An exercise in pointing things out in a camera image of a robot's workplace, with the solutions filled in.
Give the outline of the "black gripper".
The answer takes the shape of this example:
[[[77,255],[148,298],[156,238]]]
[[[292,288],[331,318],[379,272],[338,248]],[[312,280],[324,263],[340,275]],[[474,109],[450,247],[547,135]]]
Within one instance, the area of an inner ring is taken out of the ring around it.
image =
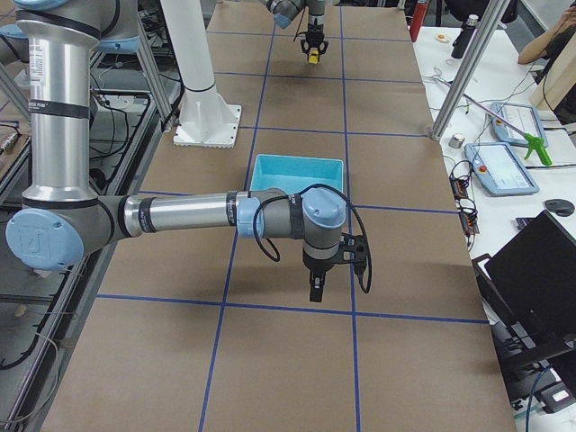
[[[309,271],[310,302],[322,302],[325,273],[335,265],[352,265],[356,273],[368,267],[368,242],[365,235],[342,233],[339,242],[329,248],[303,243],[302,261]]]
[[[310,27],[302,35],[304,38],[300,40],[301,51],[306,57],[309,56],[312,49],[320,50],[321,56],[326,54],[329,43],[325,41],[325,33],[322,28]]]

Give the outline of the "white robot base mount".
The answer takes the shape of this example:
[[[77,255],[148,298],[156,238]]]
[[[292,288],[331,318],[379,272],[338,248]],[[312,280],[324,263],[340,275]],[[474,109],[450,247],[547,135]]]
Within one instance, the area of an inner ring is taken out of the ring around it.
[[[232,148],[242,108],[226,103],[217,89],[201,3],[168,0],[161,7],[184,85],[174,143]]]

